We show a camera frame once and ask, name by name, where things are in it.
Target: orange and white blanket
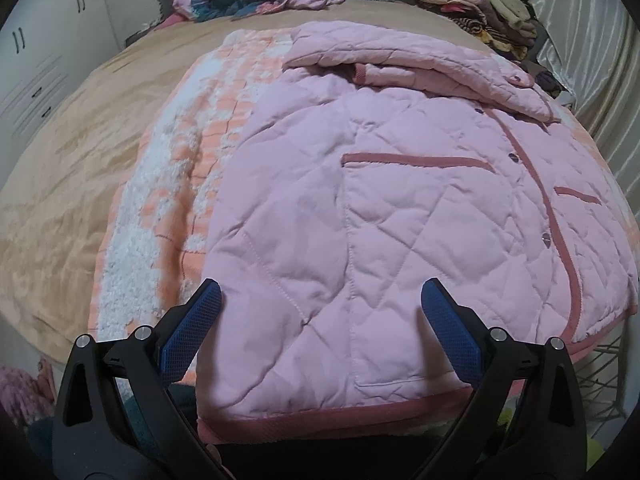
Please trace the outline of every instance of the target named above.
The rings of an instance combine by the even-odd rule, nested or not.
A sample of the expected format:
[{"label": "orange and white blanket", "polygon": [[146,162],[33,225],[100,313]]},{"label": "orange and white blanket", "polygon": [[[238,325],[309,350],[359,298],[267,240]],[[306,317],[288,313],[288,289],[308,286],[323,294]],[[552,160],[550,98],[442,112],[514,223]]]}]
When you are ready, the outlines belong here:
[{"label": "orange and white blanket", "polygon": [[[97,255],[97,340],[155,325],[200,284],[212,203],[254,103],[281,73],[289,29],[237,30],[200,57],[140,139]],[[194,382],[194,368],[185,382]]]}]

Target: white curtain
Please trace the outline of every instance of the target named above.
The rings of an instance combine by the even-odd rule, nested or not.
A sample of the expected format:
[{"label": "white curtain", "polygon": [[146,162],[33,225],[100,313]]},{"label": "white curtain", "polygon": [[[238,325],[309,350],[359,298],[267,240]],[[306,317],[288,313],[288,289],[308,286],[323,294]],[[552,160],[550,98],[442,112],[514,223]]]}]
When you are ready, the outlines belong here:
[{"label": "white curtain", "polygon": [[576,98],[640,221],[640,32],[621,0],[532,0],[550,41],[538,56]]}]

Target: drawer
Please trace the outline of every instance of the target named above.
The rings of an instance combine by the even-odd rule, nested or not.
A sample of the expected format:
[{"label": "drawer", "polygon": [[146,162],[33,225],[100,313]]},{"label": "drawer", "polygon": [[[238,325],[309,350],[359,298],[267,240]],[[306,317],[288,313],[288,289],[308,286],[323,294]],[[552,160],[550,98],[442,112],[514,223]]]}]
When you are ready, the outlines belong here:
[{"label": "drawer", "polygon": [[13,133],[13,147],[15,153],[22,153],[29,145],[34,134],[47,122],[53,112],[66,97],[66,76],[59,79],[55,86],[50,87],[40,99],[38,105],[32,107],[22,121],[16,125]]},{"label": "drawer", "polygon": [[56,88],[65,74],[61,57],[47,59],[37,67],[36,75],[26,84],[14,89],[0,106],[0,113],[11,128],[17,128],[39,107],[44,97]]}]

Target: white wardrobe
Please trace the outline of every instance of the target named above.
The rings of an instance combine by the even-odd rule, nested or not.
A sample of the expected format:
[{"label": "white wardrobe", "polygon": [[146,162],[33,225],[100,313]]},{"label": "white wardrobe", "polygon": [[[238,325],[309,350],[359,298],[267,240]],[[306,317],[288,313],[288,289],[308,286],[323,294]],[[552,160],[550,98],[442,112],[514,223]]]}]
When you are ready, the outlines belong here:
[{"label": "white wardrobe", "polygon": [[0,187],[36,131],[118,53],[104,0],[19,0],[0,29]]}]

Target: silver screw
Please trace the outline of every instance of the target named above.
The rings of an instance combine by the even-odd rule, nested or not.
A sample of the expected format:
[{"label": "silver screw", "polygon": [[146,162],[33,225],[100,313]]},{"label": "silver screw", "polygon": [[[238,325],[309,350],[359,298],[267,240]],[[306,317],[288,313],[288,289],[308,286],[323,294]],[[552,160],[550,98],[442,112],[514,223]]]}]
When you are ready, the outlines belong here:
[{"label": "silver screw", "polygon": [[551,346],[556,350],[562,350],[564,348],[564,341],[562,341],[562,339],[560,339],[559,337],[552,337],[549,342],[551,343]]},{"label": "silver screw", "polygon": [[507,339],[507,333],[501,328],[492,328],[489,335],[494,341],[505,341]]},{"label": "silver screw", "polygon": [[91,338],[87,334],[82,334],[78,339],[76,339],[76,346],[78,348],[84,348],[91,342]]},{"label": "silver screw", "polygon": [[151,328],[148,326],[139,326],[135,331],[136,339],[140,339],[140,341],[144,341],[151,335]]}]

